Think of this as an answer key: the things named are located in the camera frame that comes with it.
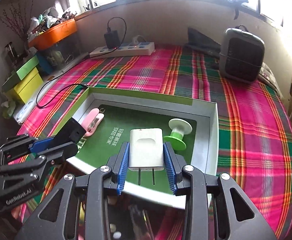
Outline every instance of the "green box lid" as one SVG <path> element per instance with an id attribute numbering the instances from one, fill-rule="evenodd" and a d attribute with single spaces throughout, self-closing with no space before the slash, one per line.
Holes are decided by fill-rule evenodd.
<path id="1" fill-rule="evenodd" d="M 7 81 L 2 85 L 2 91 L 8 92 L 11 88 L 17 85 L 21 80 L 29 74 L 39 64 L 37 56 L 34 56 L 28 60 L 21 68 L 19 68 L 15 73 L 13 73 Z"/>

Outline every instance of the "plaid bedsheet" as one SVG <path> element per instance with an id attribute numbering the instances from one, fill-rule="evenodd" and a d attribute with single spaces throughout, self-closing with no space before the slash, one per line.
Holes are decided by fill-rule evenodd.
<path id="1" fill-rule="evenodd" d="M 151 56 L 88 59 L 63 76 L 44 96 L 48 102 L 72 83 L 165 93 L 217 102 L 218 173 L 228 172 L 244 189 L 276 236 L 292 225 L 292 128 L 275 92 L 259 81 L 245 85 L 222 78 L 216 59 L 179 46 L 157 46 Z M 35 108 L 19 133 L 52 134 L 83 90 L 71 87 L 45 109 Z M 45 192 L 60 169 L 52 170 Z"/>

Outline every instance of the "window frame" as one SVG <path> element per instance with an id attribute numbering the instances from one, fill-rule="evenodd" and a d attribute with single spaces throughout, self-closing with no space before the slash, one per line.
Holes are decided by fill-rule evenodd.
<path id="1" fill-rule="evenodd" d="M 81 18 L 86 17 L 90 13 L 95 13 L 95 12 L 106 10 L 106 9 L 113 8 L 116 6 L 126 5 L 126 4 L 130 4 L 130 3 L 138 3 L 138 2 L 143 2 L 143 1 L 150 1 L 150 0 L 116 0 L 115 2 L 101 5 L 101 6 L 96 7 L 96 8 L 92 7 L 91 10 L 76 16 L 76 19 L 81 19 Z M 208 2 L 208 3 L 213 3 L 213 4 L 233 8 L 233 2 L 230 0 L 191 0 L 191 1 L 203 1 L 203 2 Z M 247 6 L 244 6 L 244 5 L 240 6 L 238 8 L 238 10 L 240 12 L 250 14 L 250 15 L 252 15 L 252 16 L 254 16 L 254 17 L 256 17 L 256 18 L 258 18 L 258 19 L 260 19 L 260 20 L 262 20 L 262 21 L 264 21 L 264 22 L 266 22 L 274 27 L 279 27 L 279 28 L 283 27 L 283 19 L 282 19 L 281 23 L 277 23 L 274 20 L 270 19 L 269 17 L 260 13 L 260 0 L 258 0 L 258 6 L 257 6 L 256 10 L 249 8 Z"/>

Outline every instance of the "orange planter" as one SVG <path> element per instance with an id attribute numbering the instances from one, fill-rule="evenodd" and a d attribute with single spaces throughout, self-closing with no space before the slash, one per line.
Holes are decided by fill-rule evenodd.
<path id="1" fill-rule="evenodd" d="M 45 50 L 76 31 L 77 25 L 75 19 L 68 20 L 34 38 L 29 42 L 29 47 L 35 47 L 39 51 Z"/>

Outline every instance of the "gray heater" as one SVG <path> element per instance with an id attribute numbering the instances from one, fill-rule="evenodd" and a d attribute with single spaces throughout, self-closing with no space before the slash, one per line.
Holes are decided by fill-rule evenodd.
<path id="1" fill-rule="evenodd" d="M 252 83 L 261 69 L 264 51 L 261 38 L 241 29 L 227 29 L 221 45 L 219 71 L 223 77 Z"/>

